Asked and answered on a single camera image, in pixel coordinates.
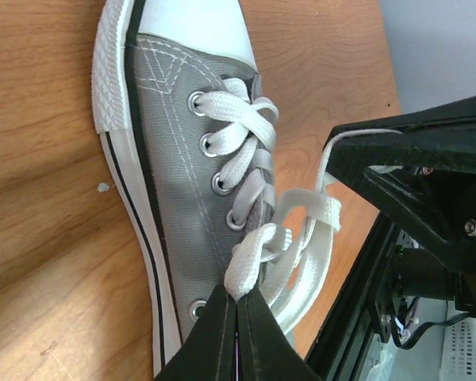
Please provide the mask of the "grey canvas sneaker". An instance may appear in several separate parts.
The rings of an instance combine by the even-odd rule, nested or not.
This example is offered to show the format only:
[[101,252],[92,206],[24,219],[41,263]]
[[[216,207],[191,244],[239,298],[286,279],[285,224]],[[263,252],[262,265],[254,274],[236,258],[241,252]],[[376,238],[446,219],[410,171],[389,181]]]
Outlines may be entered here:
[[262,198],[234,210],[230,155],[205,114],[227,79],[257,101],[261,78],[237,1],[108,1],[91,73],[94,124],[145,262],[152,363],[159,372],[187,339],[232,249],[269,222]]

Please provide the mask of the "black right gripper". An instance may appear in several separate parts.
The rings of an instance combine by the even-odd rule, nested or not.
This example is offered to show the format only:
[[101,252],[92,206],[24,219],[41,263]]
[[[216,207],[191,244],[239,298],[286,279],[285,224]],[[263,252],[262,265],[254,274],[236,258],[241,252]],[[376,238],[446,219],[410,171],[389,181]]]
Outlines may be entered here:
[[[411,349],[433,326],[476,318],[471,289],[455,272],[476,272],[476,167],[368,167],[364,177],[371,202],[432,255],[405,233],[383,245],[374,276],[374,332],[380,340]],[[457,315],[417,325],[422,298],[453,302]]]

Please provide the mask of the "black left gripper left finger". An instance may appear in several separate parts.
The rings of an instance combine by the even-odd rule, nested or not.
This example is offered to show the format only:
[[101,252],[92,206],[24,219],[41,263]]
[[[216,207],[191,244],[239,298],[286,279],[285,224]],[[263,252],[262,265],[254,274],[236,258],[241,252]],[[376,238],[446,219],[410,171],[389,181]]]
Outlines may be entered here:
[[236,312],[235,300],[216,286],[190,335],[155,380],[234,380]]

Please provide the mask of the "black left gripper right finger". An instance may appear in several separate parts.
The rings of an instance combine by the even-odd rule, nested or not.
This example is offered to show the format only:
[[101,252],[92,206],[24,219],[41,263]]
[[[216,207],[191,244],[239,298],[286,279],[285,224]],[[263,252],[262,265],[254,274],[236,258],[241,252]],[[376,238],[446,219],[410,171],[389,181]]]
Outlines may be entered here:
[[261,294],[237,304],[239,380],[318,380],[296,353]]

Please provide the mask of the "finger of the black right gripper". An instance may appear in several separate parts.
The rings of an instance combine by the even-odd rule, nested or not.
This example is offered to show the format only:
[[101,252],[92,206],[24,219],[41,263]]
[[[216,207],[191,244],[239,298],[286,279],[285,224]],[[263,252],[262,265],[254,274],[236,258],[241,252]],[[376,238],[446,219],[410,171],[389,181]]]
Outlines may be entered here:
[[476,174],[476,96],[428,110],[338,125],[328,172],[357,180],[373,166]]

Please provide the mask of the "white shoelace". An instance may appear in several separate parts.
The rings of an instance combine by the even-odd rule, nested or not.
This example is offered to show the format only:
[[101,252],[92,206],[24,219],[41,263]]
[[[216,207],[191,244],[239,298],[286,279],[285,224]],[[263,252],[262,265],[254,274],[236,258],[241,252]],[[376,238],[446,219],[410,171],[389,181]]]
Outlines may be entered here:
[[334,145],[346,138],[377,134],[399,136],[392,129],[358,129],[339,133],[325,146],[312,190],[293,188],[278,197],[273,185],[274,125],[279,111],[266,97],[254,98],[237,78],[221,90],[194,92],[189,106],[198,116],[226,122],[207,133],[200,149],[208,157],[232,158],[212,177],[213,191],[236,191],[226,215],[228,227],[243,230],[257,202],[272,210],[270,219],[247,233],[232,250],[225,272],[226,291],[239,301],[258,287],[284,333],[306,315],[326,280],[334,235],[340,230],[341,203],[328,195],[334,178],[327,166]]

